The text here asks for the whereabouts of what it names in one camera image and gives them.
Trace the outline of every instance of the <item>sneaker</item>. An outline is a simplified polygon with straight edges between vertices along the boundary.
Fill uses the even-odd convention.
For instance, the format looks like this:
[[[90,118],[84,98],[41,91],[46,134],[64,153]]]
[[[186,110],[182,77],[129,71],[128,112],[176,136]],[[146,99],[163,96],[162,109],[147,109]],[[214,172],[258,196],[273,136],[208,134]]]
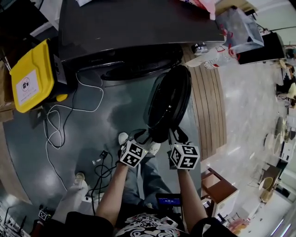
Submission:
[[[160,145],[161,145],[160,143],[156,143],[156,142],[150,143],[150,145],[148,146],[148,152],[155,156],[160,148]]]
[[[126,140],[129,138],[128,134],[126,132],[121,132],[119,135],[118,135],[118,142],[119,142],[119,145],[123,145]]]
[[[84,173],[82,173],[82,172],[77,173],[75,175],[75,179],[77,179],[77,180],[85,180]]]

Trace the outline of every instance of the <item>wooden panel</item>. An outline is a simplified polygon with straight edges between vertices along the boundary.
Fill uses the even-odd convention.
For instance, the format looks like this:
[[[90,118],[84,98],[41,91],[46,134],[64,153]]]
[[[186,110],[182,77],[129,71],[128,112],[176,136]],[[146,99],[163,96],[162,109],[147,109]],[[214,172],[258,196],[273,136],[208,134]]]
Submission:
[[[209,109],[208,109],[208,101],[207,96],[205,93],[204,81],[200,67],[194,68],[197,76],[198,88],[200,92],[200,97],[203,105],[203,118],[205,123],[205,132],[207,138],[207,151],[208,157],[212,156],[213,149],[212,149],[212,135],[211,135],[211,128],[210,128],[210,116],[209,116]]]
[[[209,110],[209,118],[210,118],[210,130],[211,130],[211,138],[212,138],[212,154],[216,153],[217,144],[216,144],[216,123],[215,123],[215,115],[214,115],[214,104],[211,94],[211,87],[209,83],[209,77],[207,70],[203,65],[199,66],[203,76],[203,84],[205,89],[205,94],[207,97],[208,110]]]
[[[226,113],[225,113],[225,104],[224,104],[224,93],[221,85],[220,75],[218,72],[218,69],[214,69],[217,83],[218,83],[218,89],[219,89],[219,95],[220,95],[220,103],[221,103],[221,111],[222,111],[222,122],[223,122],[223,145],[227,143],[227,128],[226,128]]]
[[[0,123],[0,150],[0,179],[4,189],[8,194],[13,195],[26,203],[32,204],[19,181],[17,173],[14,170],[7,148],[2,123]]]
[[[220,94],[219,94],[219,88],[218,88],[218,82],[216,78],[215,71],[211,71],[213,83],[214,83],[214,89],[216,94],[216,101],[217,101],[217,109],[218,109],[218,119],[219,119],[219,137],[220,137],[220,146],[224,145],[224,137],[223,137],[223,120],[222,120],[222,109],[221,109],[221,102],[220,102]]]
[[[184,51],[184,58],[186,62],[194,58],[194,55],[190,52],[189,48],[183,48],[183,51]],[[201,103],[201,96],[198,88],[197,76],[196,76],[195,70],[194,68],[190,68],[190,67],[188,67],[188,69],[191,73],[192,90],[194,95],[193,103],[195,104],[197,109],[196,119],[198,119],[199,137],[200,137],[200,143],[201,143],[201,158],[206,159],[208,157],[208,152],[207,152],[207,139],[206,139],[205,124],[204,124],[203,106]]]
[[[211,88],[211,95],[213,100],[213,111],[215,116],[215,127],[216,127],[216,146],[217,148],[220,147],[220,130],[219,130],[219,116],[218,116],[218,106],[217,106],[217,99],[216,99],[216,92],[213,82],[213,70],[207,70],[209,84]]]

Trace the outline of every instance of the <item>black lid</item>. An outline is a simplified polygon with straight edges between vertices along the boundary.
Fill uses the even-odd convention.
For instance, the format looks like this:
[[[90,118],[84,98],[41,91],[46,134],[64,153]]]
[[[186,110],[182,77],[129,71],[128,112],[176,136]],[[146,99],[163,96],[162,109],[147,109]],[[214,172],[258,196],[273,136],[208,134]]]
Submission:
[[[144,112],[153,141],[166,141],[169,128],[176,129],[187,109],[190,94],[191,75],[185,66],[177,66],[156,79]]]

